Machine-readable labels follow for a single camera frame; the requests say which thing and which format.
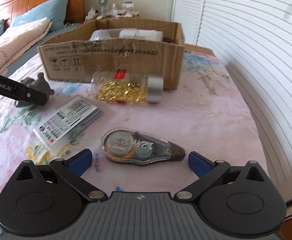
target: green fan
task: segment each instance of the green fan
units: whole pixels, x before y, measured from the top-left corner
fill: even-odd
[[[100,16],[101,17],[105,17],[105,8],[106,8],[106,5],[108,4],[108,0],[98,0],[98,5],[100,6]]]

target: jar with gold flakes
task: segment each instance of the jar with gold flakes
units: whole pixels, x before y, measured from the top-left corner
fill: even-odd
[[[163,88],[162,76],[127,69],[98,69],[91,81],[96,99],[126,104],[160,103]]]

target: white louvered door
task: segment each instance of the white louvered door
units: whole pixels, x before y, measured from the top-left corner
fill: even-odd
[[[172,20],[182,24],[185,42],[196,44],[202,0],[174,0]]]
[[[283,187],[292,181],[292,0],[203,5],[197,45],[211,48],[228,68],[251,108],[270,177],[287,201],[292,198],[292,189]]]

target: cardboard box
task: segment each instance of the cardboard box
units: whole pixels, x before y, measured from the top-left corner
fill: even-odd
[[[98,29],[136,28],[162,31],[172,43],[109,39],[87,41]],[[176,90],[182,67],[184,35],[181,24],[147,19],[91,20],[55,36],[38,48],[51,80],[90,82],[98,67],[160,74],[164,88]]]

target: gray figurine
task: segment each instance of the gray figurine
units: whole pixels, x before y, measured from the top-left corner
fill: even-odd
[[[37,90],[39,92],[45,93],[47,95],[47,100],[49,97],[55,93],[53,89],[50,88],[48,82],[44,79],[44,74],[42,72],[37,74],[37,79],[34,80],[33,78],[25,78],[20,81],[20,83],[24,84],[25,86]],[[30,106],[32,103],[27,101],[15,101],[15,107],[23,107],[23,106]]]

